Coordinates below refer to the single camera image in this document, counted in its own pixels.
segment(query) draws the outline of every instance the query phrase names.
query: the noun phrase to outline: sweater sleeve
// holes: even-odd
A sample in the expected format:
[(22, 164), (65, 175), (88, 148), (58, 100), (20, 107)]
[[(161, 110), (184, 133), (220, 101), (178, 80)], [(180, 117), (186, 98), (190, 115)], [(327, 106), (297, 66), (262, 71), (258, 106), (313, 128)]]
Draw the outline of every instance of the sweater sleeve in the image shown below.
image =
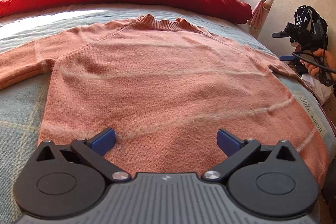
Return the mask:
[(0, 90), (35, 75), (52, 72), (59, 57), (98, 42), (129, 24), (121, 20), (75, 27), (0, 54)]
[(226, 44), (227, 46), (232, 46), (234, 48), (241, 48), (244, 54), (250, 58), (250, 60), (255, 64), (255, 66), (258, 67), (258, 69), (268, 69), (281, 75), (295, 78), (305, 87), (307, 87), (305, 83), (301, 80), (301, 78), (298, 77), (298, 75), (296, 75), (296, 73), (287, 64), (281, 62), (279, 58), (266, 54), (260, 50), (252, 49), (248, 45), (240, 46), (240, 44), (235, 40), (225, 38), (214, 33), (210, 33), (203, 27), (198, 28), (206, 35), (212, 36), (213, 38), (220, 41), (221, 43)]

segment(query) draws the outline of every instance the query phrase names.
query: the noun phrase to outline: metal screw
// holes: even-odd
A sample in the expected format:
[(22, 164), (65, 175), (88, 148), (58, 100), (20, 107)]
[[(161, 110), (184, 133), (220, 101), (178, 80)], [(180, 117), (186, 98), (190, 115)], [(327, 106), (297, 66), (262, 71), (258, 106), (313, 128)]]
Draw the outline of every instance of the metal screw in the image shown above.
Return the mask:
[(123, 172), (123, 171), (118, 171), (118, 172), (114, 172), (112, 174), (112, 178), (115, 180), (126, 180), (128, 179), (128, 173)]
[(209, 170), (204, 173), (204, 177), (206, 179), (218, 179), (221, 176), (221, 173), (214, 171), (214, 170)]

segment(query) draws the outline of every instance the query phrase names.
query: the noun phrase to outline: label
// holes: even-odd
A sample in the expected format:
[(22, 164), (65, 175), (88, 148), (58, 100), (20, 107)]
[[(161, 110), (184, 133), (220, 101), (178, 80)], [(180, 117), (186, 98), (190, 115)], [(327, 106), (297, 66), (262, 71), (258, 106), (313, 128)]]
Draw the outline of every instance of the label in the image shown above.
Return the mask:
[(327, 130), (321, 122), (319, 116), (314, 111), (313, 107), (310, 105), (308, 100), (303, 96), (303, 94), (299, 91), (293, 92), (295, 99), (301, 104), (301, 106), (305, 109), (313, 124), (316, 126), (319, 131), (321, 137), (323, 138), (327, 134)]

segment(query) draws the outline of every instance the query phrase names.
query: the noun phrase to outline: human hand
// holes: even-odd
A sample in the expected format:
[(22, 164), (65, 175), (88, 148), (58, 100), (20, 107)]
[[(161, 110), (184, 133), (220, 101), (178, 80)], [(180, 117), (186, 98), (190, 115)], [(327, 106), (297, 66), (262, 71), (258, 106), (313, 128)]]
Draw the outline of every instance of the human hand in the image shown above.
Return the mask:
[[(315, 56), (321, 57), (323, 56), (323, 49), (319, 48), (317, 51), (313, 52)], [(325, 61), (328, 64), (328, 67), (331, 69), (336, 69), (336, 58), (328, 51), (325, 51), (324, 53)], [(304, 62), (303, 60), (300, 60), (302, 64), (308, 69), (308, 73), (316, 78), (316, 74), (320, 71), (320, 68), (317, 68), (316, 66), (309, 64), (307, 62)], [(333, 80), (336, 81), (336, 74), (330, 73)]]

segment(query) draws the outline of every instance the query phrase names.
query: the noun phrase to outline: ridged gray surface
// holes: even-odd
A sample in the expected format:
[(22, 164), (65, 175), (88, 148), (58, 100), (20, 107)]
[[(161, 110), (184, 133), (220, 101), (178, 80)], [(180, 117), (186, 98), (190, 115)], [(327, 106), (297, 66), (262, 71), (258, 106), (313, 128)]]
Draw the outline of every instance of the ridged gray surface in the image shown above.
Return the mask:
[[(92, 210), (65, 220), (23, 216), (16, 224), (269, 224), (237, 208), (219, 184), (202, 182), (194, 173), (147, 174), (115, 184)], [(313, 224), (305, 216), (281, 223)]]

